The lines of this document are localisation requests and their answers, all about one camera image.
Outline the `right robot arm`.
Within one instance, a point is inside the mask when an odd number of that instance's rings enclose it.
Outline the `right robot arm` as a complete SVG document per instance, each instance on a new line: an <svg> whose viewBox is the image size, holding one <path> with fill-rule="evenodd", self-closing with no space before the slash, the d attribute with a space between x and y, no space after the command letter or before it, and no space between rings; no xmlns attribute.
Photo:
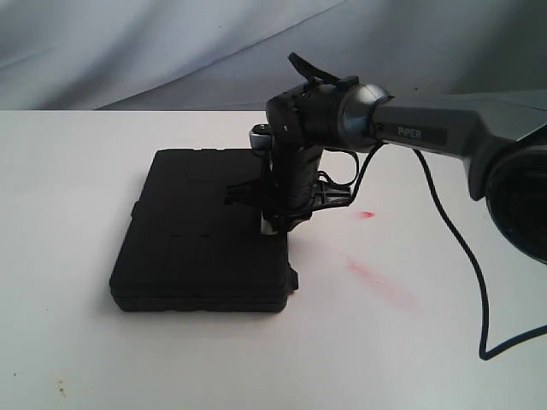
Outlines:
<svg viewBox="0 0 547 410"><path fill-rule="evenodd" d="M546 259L546 93L543 90L392 97L344 79L306 83L271 98L255 127L257 179L232 185L229 202L259 208L276 231L315 211L348 206L357 185L319 176L324 149L371 154L394 144L462 161L468 192L485 200L498 230L521 252Z"/></svg>

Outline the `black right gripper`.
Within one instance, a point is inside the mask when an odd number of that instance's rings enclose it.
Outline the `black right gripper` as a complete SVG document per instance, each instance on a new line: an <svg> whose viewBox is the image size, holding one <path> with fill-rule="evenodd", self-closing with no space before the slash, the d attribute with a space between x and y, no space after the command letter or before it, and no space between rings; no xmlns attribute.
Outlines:
<svg viewBox="0 0 547 410"><path fill-rule="evenodd" d="M345 208L355 198L350 183L337 183L319 169L324 149L270 149L257 179L226 188L226 204L260 211L262 233L287 233L314 212Z"/></svg>

